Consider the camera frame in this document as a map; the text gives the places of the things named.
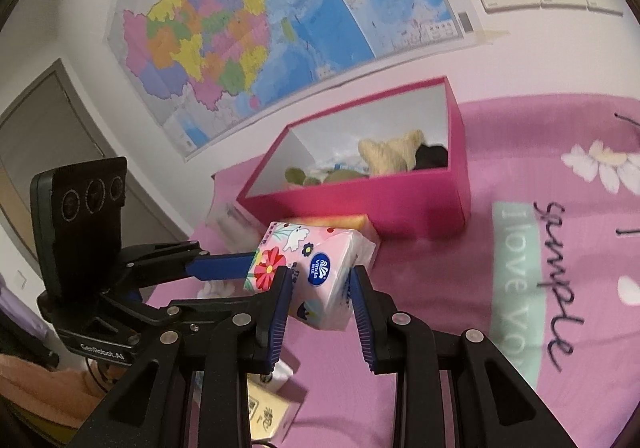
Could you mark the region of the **gold tissue pack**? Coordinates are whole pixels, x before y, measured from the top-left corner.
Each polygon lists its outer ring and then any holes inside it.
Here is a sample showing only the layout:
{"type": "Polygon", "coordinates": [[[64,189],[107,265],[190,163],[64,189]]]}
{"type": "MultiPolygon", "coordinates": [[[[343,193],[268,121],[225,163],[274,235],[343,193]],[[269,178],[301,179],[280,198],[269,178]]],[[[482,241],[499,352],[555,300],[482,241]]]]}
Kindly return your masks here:
{"type": "Polygon", "coordinates": [[[247,381],[247,391],[252,439],[282,442],[297,416],[299,403],[273,394],[251,380],[247,381]]]}

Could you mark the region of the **black plush toy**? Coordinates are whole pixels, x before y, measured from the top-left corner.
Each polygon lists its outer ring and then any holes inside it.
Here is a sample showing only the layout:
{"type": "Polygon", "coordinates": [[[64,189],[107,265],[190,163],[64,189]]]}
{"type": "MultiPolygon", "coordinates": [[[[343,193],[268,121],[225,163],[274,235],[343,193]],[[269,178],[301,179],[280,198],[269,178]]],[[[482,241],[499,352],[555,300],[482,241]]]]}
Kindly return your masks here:
{"type": "Polygon", "coordinates": [[[448,150],[441,145],[420,145],[416,149],[416,164],[413,171],[448,168],[448,150]]]}

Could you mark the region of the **grey wooden door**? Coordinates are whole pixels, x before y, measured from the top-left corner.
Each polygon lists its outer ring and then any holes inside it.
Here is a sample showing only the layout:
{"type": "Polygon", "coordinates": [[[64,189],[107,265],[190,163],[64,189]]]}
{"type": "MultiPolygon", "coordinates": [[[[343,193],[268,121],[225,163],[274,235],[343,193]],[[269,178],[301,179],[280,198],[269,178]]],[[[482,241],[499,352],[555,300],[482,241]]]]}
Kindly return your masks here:
{"type": "MultiPolygon", "coordinates": [[[[1,111],[1,225],[33,270],[39,269],[29,187],[35,174],[116,154],[55,60],[1,111]]],[[[188,235],[134,174],[126,179],[122,244],[184,241],[188,235]]]]}

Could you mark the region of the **white yellow wet wipes pack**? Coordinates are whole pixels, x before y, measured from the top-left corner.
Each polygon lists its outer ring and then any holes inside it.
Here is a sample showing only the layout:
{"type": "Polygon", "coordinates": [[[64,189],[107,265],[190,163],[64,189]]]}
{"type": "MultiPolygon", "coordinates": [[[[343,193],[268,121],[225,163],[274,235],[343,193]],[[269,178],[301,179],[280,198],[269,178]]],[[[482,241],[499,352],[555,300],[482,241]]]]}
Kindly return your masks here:
{"type": "Polygon", "coordinates": [[[274,364],[273,369],[268,374],[250,373],[247,376],[247,379],[265,390],[268,390],[268,392],[277,394],[282,386],[288,382],[294,374],[295,371],[289,364],[283,360],[279,360],[274,364]]]}

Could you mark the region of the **pink storage box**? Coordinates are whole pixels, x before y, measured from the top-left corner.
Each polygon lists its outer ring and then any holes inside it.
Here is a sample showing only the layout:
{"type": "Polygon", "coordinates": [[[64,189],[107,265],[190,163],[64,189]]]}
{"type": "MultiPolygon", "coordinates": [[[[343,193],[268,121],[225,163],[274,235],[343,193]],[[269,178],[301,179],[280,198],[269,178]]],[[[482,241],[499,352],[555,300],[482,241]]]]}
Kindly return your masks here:
{"type": "Polygon", "coordinates": [[[242,208],[269,224],[288,217],[365,215],[383,238],[449,238],[471,212],[462,115],[448,78],[420,81],[356,99],[288,124],[238,195],[242,208]],[[361,163],[360,140],[388,142],[420,130],[447,151],[442,168],[295,187],[288,168],[310,176],[320,168],[361,163]]]}

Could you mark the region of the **pink floral tissue pack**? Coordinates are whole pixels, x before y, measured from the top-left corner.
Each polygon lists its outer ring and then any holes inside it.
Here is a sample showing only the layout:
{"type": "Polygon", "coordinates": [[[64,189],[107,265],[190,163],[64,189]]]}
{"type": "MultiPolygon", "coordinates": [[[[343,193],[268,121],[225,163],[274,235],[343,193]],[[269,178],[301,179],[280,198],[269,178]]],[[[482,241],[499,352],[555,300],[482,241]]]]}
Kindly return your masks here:
{"type": "Polygon", "coordinates": [[[288,313],[317,330],[344,330],[352,316],[348,275],[358,265],[370,268],[378,236],[330,226],[273,222],[262,237],[244,282],[253,293],[268,291],[281,267],[292,270],[288,313]]]}

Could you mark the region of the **pink bed sheet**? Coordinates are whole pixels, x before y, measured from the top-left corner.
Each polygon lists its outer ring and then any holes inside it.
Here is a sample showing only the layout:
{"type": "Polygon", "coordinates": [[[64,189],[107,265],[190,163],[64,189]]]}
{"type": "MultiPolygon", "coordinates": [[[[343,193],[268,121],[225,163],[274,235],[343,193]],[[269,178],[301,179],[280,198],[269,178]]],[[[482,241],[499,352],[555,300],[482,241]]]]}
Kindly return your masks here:
{"type": "Polygon", "coordinates": [[[371,275],[435,329],[484,330],[581,447],[620,438],[639,403],[639,104],[571,94],[458,104],[435,85],[290,126],[216,198],[270,223],[363,213],[371,275]],[[283,171],[347,138],[420,130],[435,171],[288,189],[283,171]]]}

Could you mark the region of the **beige plush bear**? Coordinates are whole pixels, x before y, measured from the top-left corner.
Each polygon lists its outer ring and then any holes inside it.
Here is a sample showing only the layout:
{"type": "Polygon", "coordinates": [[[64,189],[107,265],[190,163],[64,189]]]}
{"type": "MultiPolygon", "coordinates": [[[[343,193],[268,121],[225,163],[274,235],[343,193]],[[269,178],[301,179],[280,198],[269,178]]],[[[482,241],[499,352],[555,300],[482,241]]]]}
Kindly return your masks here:
{"type": "Polygon", "coordinates": [[[358,152],[367,163],[371,177],[386,176],[411,171],[416,166],[416,150],[424,144],[424,134],[410,130],[386,142],[360,139],[358,152]]]}

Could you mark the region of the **green frog plush toy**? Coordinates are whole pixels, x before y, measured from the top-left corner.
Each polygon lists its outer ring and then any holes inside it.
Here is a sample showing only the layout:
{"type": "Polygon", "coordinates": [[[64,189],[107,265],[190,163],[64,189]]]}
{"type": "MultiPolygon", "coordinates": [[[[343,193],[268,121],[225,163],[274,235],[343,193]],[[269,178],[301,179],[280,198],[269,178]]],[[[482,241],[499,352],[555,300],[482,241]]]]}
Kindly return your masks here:
{"type": "Polygon", "coordinates": [[[289,187],[305,188],[338,182],[367,179],[368,175],[353,170],[319,170],[307,173],[301,168],[288,168],[284,173],[284,180],[289,187]]]}

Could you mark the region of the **wall map poster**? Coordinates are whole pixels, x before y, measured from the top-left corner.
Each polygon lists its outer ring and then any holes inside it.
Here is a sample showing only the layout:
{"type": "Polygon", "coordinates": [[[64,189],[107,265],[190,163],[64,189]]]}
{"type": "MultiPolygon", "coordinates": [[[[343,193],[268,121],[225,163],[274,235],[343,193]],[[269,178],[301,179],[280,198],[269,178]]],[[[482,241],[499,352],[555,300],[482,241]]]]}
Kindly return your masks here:
{"type": "Polygon", "coordinates": [[[105,39],[182,156],[330,85],[472,44],[470,0],[115,0],[105,39]]]}

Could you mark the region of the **white pump bottle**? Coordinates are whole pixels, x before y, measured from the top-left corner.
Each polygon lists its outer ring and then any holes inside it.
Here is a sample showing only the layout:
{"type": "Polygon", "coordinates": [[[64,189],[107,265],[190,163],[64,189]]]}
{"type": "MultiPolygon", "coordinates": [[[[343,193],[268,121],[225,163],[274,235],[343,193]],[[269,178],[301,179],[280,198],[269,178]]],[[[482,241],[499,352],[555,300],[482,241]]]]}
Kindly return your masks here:
{"type": "Polygon", "coordinates": [[[205,225],[216,232],[231,253],[253,252],[265,233],[264,226],[247,217],[234,203],[214,204],[205,225]]]}

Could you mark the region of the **pastel tissue pack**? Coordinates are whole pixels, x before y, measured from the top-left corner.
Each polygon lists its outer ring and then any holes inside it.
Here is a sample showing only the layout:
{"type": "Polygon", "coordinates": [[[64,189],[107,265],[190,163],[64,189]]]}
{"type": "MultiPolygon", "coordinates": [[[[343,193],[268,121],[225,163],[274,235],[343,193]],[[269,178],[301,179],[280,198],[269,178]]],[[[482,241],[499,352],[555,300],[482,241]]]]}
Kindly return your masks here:
{"type": "Polygon", "coordinates": [[[353,229],[359,231],[363,237],[366,237],[371,242],[379,244],[381,241],[378,232],[373,227],[367,215],[290,217],[285,220],[285,223],[324,228],[353,229]]]}

